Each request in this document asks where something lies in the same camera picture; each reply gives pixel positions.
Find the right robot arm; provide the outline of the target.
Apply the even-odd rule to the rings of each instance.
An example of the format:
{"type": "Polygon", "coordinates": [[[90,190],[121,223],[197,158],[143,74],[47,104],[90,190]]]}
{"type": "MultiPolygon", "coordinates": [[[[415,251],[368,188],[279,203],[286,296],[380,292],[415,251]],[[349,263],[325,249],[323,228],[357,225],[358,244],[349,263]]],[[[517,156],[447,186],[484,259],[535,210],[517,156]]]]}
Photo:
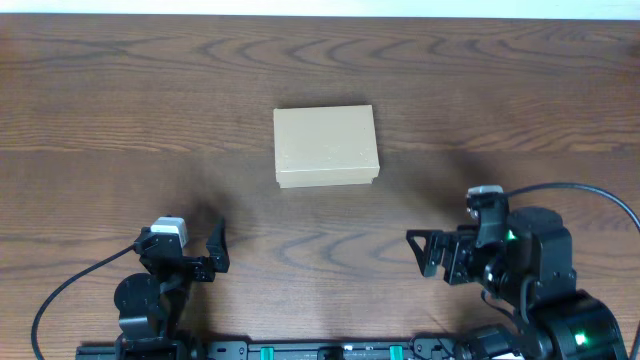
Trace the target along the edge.
{"type": "Polygon", "coordinates": [[[449,285],[478,283],[513,308],[510,332],[486,326],[454,345],[458,359],[624,359],[619,325],[600,300],[577,287],[572,237],[561,216],[542,207],[511,209],[499,194],[472,195],[474,225],[409,230],[423,276],[444,269],[449,285]]]}

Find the brown cardboard box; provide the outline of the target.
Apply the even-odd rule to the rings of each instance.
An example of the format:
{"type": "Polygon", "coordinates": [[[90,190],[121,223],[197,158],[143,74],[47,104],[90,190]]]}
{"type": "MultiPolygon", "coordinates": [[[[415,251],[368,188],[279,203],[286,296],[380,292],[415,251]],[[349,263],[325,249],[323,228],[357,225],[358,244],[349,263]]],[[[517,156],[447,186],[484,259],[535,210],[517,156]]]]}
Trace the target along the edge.
{"type": "Polygon", "coordinates": [[[275,109],[273,125],[282,188],[370,184],[379,175],[370,105],[275,109]]]}

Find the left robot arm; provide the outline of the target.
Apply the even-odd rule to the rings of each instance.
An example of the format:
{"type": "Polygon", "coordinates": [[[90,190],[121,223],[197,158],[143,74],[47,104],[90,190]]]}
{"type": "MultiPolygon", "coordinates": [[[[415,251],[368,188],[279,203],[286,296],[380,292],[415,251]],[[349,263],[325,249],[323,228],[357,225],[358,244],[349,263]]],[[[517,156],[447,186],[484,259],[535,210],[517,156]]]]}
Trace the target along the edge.
{"type": "Polygon", "coordinates": [[[146,269],[125,278],[116,288],[122,334],[115,342],[117,359],[205,359],[206,347],[179,322],[189,301],[192,285],[212,282],[226,273],[230,258],[226,223],[220,219],[207,239],[207,256],[183,253],[189,241],[186,222],[180,217],[158,218],[141,229],[133,251],[146,269]]]}

